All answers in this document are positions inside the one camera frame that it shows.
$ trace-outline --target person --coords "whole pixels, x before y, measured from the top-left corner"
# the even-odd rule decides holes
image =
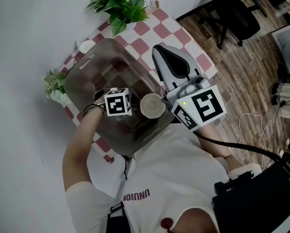
[[[99,107],[86,114],[63,158],[66,198],[78,233],[106,233],[110,207],[120,201],[124,204],[131,232],[219,232],[211,205],[214,184],[226,183],[249,170],[255,175],[261,172],[257,164],[243,166],[227,147],[203,139],[193,144],[166,128],[136,153],[136,168],[122,196],[113,199],[94,187],[86,165],[102,116],[103,109]],[[197,132],[222,141],[211,124]],[[162,227],[166,218],[171,220]]]

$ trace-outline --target artificial plant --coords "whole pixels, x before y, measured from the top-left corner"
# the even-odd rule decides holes
[[[95,9],[95,12],[105,11],[110,14],[112,34],[123,32],[128,23],[144,21],[146,16],[144,0],[95,0],[87,7]]]

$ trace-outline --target white t-shirt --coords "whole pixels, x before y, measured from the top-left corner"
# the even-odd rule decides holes
[[[243,166],[227,174],[223,165],[189,140],[164,131],[137,155],[136,168],[125,184],[121,201],[129,218],[131,232],[166,233],[160,226],[170,217],[176,225],[182,213],[190,208],[206,211],[217,230],[211,206],[214,184],[228,182],[252,170],[259,174],[257,164]],[[107,196],[89,182],[70,187],[67,202],[78,233],[105,233],[107,214],[119,200]]]

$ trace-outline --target checkered tablecloth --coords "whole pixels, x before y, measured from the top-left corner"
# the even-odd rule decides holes
[[[114,39],[134,56],[161,86],[164,84],[159,80],[152,59],[152,49],[156,44],[173,46],[190,54],[198,63],[202,73],[205,73],[208,78],[216,74],[217,71],[212,60],[175,19],[161,9],[155,10],[149,17],[146,21],[138,22],[134,29],[125,30]],[[87,40],[98,43],[105,38],[112,38],[109,22],[101,25]],[[76,49],[64,61],[59,70],[68,72],[83,57],[84,54]],[[64,109],[78,126],[83,118],[82,113],[74,105],[65,106]],[[113,163],[116,153],[98,133],[95,133],[92,147],[106,162]]]

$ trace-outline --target chair seat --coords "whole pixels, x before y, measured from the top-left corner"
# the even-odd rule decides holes
[[[260,25],[241,0],[213,0],[213,5],[223,24],[239,39],[252,37]]]

